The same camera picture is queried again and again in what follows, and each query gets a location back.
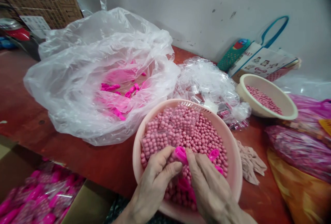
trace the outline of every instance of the orange plastic bag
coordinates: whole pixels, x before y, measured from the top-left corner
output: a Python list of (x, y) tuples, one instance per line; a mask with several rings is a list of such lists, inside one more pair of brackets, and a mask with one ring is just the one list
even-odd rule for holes
[(331, 185), (290, 166), (270, 148), (267, 155), (295, 224), (323, 223), (331, 207)]

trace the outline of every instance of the pink plastic basket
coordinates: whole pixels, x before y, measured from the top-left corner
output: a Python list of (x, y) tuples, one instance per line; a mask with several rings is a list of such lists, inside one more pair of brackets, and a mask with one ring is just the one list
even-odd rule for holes
[[(145, 134), (147, 122), (157, 116), (158, 113), (163, 112), (166, 107), (176, 107), (178, 104), (183, 104), (189, 108), (195, 106), (201, 108), (200, 112), (203, 113), (204, 116), (211, 121), (212, 125), (216, 128), (218, 134), (222, 137), (223, 145), (226, 147), (228, 152), (227, 162), (229, 166), (227, 182), (230, 185), (234, 199), (238, 202), (242, 187), (242, 167), (240, 153), (235, 138), (233, 137), (228, 126), (219, 116), (203, 108), (201, 105), (183, 99), (170, 99), (158, 104), (146, 115), (146, 117), (141, 122), (133, 145), (133, 172), (136, 181), (138, 182), (140, 180), (144, 172), (140, 158), (140, 141)], [(170, 201), (163, 200), (159, 210), (162, 213), (170, 216), (171, 218), (184, 223), (205, 223), (198, 212), (193, 212), (188, 208), (184, 208)]]

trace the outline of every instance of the finger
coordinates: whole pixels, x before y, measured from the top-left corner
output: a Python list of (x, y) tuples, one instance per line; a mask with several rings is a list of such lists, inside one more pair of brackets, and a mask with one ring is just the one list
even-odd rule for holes
[(207, 184), (214, 192), (231, 193), (230, 187), (226, 179), (218, 172), (210, 159), (205, 154), (197, 154), (195, 156), (198, 166), (200, 167)]
[(189, 163), (189, 168), (192, 175), (192, 186), (194, 189), (199, 190), (202, 189), (202, 187), (208, 187), (208, 184), (206, 182), (206, 179), (201, 172), (201, 169), (199, 168), (197, 161), (195, 159), (195, 154), (193, 151), (189, 148), (186, 148), (186, 157), (187, 161)]
[(195, 160), (197, 165), (201, 169), (207, 184), (211, 188), (213, 182), (217, 181), (219, 176), (219, 172), (216, 170), (215, 166), (211, 163), (210, 159), (207, 157), (206, 154), (197, 154), (195, 156)]
[(167, 164), (167, 160), (171, 156), (174, 150), (175, 150), (174, 147), (167, 146), (164, 149), (162, 149), (160, 152), (153, 154), (150, 157), (146, 168), (148, 178), (151, 178), (153, 180), (156, 178), (156, 176), (163, 170), (163, 168)]
[(170, 180), (173, 179), (183, 169), (181, 162), (173, 162), (164, 167), (163, 171), (154, 180), (157, 185), (160, 185), (163, 189), (166, 189)]

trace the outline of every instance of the hand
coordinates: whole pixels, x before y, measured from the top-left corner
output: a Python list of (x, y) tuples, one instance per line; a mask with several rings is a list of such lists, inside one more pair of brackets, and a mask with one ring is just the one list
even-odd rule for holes
[(161, 205), (169, 182), (183, 168), (180, 162), (166, 165), (174, 150), (174, 147), (167, 146), (150, 157), (130, 203), (115, 223), (142, 224), (153, 217)]
[(205, 154), (195, 154), (191, 149), (186, 149), (186, 155), (197, 208), (207, 223), (255, 223), (234, 201), (224, 176)]

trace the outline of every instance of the green plastic basket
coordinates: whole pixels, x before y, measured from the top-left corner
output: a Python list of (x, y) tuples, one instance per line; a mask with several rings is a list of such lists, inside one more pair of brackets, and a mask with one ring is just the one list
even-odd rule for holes
[[(243, 40), (246, 41), (246, 43), (243, 45), (242, 48), (236, 49), (234, 46), (237, 43), (242, 42)], [(247, 39), (240, 39), (237, 41), (233, 46), (227, 51), (227, 53), (224, 55), (224, 57), (221, 59), (220, 62), (218, 62), (217, 67), (222, 70), (227, 72), (230, 67), (240, 58), (240, 56), (244, 53), (244, 51), (249, 47), (251, 44), (250, 40)]]

